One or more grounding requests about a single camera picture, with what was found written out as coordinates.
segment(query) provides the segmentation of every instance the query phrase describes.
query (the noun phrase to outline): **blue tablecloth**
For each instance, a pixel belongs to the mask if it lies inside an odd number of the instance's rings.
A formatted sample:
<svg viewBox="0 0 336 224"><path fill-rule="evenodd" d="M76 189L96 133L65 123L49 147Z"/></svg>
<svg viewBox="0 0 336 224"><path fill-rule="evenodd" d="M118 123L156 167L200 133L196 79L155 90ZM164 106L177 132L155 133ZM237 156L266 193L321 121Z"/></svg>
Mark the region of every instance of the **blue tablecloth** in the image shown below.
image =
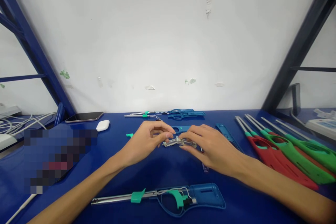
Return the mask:
<svg viewBox="0 0 336 224"><path fill-rule="evenodd" d="M274 122L275 117L261 110L206 111L204 119L176 121L161 115L172 126L207 124L215 127L224 124L245 154L257 158L235 116L249 113L255 118L265 117ZM33 201L13 220L27 223L61 195L83 181L128 141L127 133L135 133L144 118L124 118L125 113L104 114L101 120L110 120L110 127L98 133L98 144L87 153L66 175ZM66 124L51 130L95 129L98 121ZM327 142L321 141L334 149ZM0 223L5 223L28 198L24 194L24 146L0 160ZM143 200L141 204L121 202L88 205L74 223L297 223L299 217L271 197L253 190L239 181L215 171L205 174L201 162L177 146L156 149L148 158L124 169L98 194L98 197L129 194L133 191L154 190L201 183L216 183L226 201L226 209L198 208L175 219L166 214L157 201ZM336 200L336 184L320 186L319 193Z"/></svg>

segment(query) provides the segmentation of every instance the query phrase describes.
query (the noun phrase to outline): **hand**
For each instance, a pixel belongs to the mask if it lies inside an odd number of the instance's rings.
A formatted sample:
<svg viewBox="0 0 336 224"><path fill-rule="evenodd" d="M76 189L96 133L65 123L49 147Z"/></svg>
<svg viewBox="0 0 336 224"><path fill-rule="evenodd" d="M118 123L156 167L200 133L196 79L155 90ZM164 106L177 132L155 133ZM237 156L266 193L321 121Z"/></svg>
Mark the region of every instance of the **hand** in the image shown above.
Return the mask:
<svg viewBox="0 0 336 224"><path fill-rule="evenodd" d="M124 166L136 164L146 158L163 141L169 141L176 132L163 121L144 121L134 136L116 154Z"/></svg>
<svg viewBox="0 0 336 224"><path fill-rule="evenodd" d="M219 173L237 178L238 174L246 169L250 157L237 150L218 130L208 125L193 125L179 137L194 141L201 146L204 153L191 146L180 147Z"/></svg>

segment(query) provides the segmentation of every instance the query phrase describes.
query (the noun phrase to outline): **pixelated blur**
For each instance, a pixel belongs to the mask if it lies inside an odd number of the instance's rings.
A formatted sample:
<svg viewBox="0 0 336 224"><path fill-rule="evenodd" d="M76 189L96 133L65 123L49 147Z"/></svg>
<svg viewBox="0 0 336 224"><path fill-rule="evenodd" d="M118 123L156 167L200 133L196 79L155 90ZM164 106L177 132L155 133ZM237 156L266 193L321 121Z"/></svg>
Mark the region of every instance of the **pixelated blur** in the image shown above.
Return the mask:
<svg viewBox="0 0 336 224"><path fill-rule="evenodd" d="M24 132L24 190L41 194L97 145L97 130L44 130Z"/></svg>

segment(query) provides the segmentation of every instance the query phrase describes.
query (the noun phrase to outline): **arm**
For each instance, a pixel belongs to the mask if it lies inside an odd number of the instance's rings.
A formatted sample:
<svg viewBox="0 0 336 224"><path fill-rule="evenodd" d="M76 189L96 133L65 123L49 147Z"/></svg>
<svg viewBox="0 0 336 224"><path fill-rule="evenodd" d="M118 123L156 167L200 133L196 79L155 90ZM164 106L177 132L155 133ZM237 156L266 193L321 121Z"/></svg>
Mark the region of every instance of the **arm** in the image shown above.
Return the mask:
<svg viewBox="0 0 336 224"><path fill-rule="evenodd" d="M29 223L72 223L100 190L120 171L146 158L156 146L159 147L161 142L168 141L173 134L175 134L173 128L162 121L143 122L118 153Z"/></svg>
<svg viewBox="0 0 336 224"><path fill-rule="evenodd" d="M181 138L196 142L204 154L191 146L180 146L204 165L266 193L309 223L335 223L336 203L238 151L219 131L191 126Z"/></svg>

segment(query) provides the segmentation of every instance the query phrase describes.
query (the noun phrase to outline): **smartphone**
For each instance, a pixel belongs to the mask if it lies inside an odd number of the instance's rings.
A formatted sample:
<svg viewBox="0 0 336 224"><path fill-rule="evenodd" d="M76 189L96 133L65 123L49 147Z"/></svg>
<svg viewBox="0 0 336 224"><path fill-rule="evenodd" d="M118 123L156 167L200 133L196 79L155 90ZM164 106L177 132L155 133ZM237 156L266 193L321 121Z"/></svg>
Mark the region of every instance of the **smartphone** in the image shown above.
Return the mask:
<svg viewBox="0 0 336 224"><path fill-rule="evenodd" d="M301 112L300 83L291 86L293 95L293 114L297 116Z"/></svg>
<svg viewBox="0 0 336 224"><path fill-rule="evenodd" d="M83 121L96 121L98 120L104 112L91 112L91 113L79 113L71 116L70 118L66 119L66 123L78 123Z"/></svg>

